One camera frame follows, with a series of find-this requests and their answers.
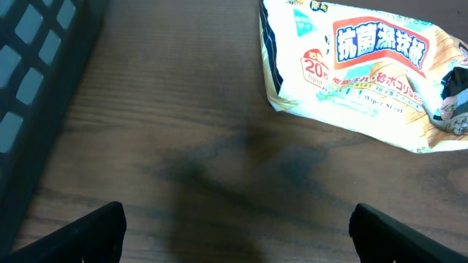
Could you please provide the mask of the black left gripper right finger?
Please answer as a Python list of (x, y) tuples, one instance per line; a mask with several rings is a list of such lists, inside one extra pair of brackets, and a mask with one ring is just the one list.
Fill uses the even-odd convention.
[(361, 263), (467, 263), (466, 256), (366, 203), (357, 204), (352, 212), (349, 234)]

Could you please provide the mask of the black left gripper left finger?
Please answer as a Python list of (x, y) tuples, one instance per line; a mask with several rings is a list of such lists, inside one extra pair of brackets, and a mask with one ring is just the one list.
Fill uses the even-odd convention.
[(1, 263), (119, 263), (126, 230), (123, 205), (110, 202), (1, 257)]

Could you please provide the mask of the yellow snack bag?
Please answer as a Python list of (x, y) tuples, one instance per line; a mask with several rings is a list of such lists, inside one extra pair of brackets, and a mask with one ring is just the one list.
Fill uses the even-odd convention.
[(413, 153), (467, 148), (467, 44), (433, 23), (324, 1), (261, 0), (277, 111)]

